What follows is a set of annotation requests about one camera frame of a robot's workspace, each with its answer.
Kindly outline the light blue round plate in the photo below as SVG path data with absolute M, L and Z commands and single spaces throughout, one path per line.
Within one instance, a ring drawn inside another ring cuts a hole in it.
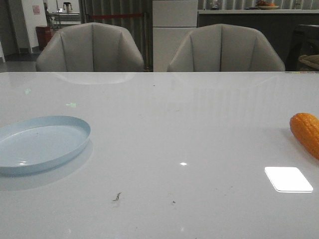
M 41 172 L 76 157 L 86 147 L 90 125 L 70 116 L 45 116 L 0 129 L 0 172 L 21 175 Z

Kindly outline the orange toy corn cob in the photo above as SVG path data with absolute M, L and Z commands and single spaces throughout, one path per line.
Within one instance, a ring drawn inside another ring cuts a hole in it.
M 319 159 L 319 119 L 310 113 L 297 113 L 290 119 L 290 129 L 300 144 Z

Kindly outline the grey upholstered chair right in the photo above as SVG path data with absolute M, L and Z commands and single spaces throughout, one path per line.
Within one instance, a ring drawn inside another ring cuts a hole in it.
M 285 65 L 256 29 L 214 24 L 185 35 L 169 72 L 284 72 Z

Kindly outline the grey upholstered chair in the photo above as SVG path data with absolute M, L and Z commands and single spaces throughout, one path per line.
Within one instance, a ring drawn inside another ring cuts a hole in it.
M 256 29 L 214 24 L 185 35 L 169 72 L 284 72 L 285 65 Z
M 142 72 L 144 60 L 130 32 L 104 23 L 58 30 L 36 61 L 38 72 Z

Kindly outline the grey upholstered chair left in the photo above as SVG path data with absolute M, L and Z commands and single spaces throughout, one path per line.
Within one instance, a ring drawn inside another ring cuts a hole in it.
M 142 72 L 144 60 L 130 32 L 104 23 L 58 30 L 36 61 L 38 72 Z

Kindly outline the white cabinet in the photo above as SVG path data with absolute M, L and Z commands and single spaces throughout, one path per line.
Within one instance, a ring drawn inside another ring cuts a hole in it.
M 153 69 L 165 72 L 185 34 L 197 27 L 196 0 L 154 0 Z

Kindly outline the red barrier belt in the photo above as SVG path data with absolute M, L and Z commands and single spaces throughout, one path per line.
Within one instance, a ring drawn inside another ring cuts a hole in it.
M 90 19 L 134 18 L 134 17 L 143 17 L 143 16 L 144 16 L 144 13 L 88 15 Z

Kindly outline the red bin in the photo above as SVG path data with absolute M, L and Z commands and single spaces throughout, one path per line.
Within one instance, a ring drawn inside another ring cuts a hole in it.
M 36 34 L 39 44 L 39 49 L 43 50 L 46 45 L 51 40 L 52 36 L 54 35 L 54 31 L 49 26 L 37 26 L 36 27 Z

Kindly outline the grey counter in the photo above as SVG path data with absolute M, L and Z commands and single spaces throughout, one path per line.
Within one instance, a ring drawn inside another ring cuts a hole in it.
M 319 42 L 319 11 L 310 9 L 199 10 L 197 26 L 230 24 L 262 32 L 277 54 L 286 61 L 290 48 L 307 36 Z

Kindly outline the fruit bowl on counter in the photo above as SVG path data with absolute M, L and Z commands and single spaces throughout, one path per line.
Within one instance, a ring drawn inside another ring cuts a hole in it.
M 266 0 L 258 0 L 256 1 L 255 6 L 261 10 L 274 10 L 279 9 L 279 6 L 273 2 L 269 2 Z

